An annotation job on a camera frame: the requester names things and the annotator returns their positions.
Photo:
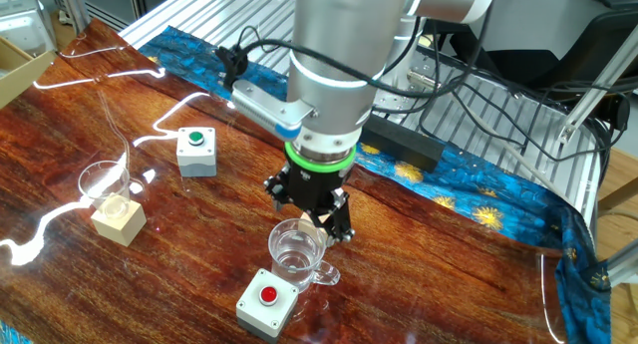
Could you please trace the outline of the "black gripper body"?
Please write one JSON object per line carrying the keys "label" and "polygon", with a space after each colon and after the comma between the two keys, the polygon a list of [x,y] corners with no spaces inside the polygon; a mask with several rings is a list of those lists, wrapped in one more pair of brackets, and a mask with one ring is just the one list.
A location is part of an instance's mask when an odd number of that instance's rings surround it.
{"label": "black gripper body", "polygon": [[341,187],[350,175],[349,170],[313,172],[292,163],[288,173],[287,192],[292,202],[302,210],[328,213],[340,202]]}

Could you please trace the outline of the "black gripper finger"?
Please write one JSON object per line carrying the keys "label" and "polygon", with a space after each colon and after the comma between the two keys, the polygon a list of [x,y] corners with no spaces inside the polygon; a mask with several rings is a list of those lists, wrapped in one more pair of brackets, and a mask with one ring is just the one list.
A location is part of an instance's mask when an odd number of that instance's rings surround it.
{"label": "black gripper finger", "polygon": [[320,206],[310,209],[309,216],[316,227],[326,231],[333,243],[350,242],[355,235],[351,227],[349,194],[341,187],[332,190]]}
{"label": "black gripper finger", "polygon": [[288,192],[290,165],[285,165],[279,173],[270,176],[263,184],[266,193],[272,198],[273,208],[280,211],[292,202]]}

